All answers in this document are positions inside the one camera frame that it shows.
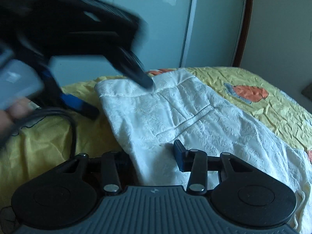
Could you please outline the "person's left hand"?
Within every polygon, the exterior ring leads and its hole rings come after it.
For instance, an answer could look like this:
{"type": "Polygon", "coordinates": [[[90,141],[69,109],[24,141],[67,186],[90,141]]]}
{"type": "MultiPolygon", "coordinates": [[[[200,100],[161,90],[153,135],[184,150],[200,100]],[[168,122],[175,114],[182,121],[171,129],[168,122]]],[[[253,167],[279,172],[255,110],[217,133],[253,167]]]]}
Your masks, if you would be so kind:
{"type": "Polygon", "coordinates": [[[20,98],[6,110],[1,110],[1,135],[12,127],[16,120],[26,117],[33,111],[30,102],[27,98],[20,98]]]}

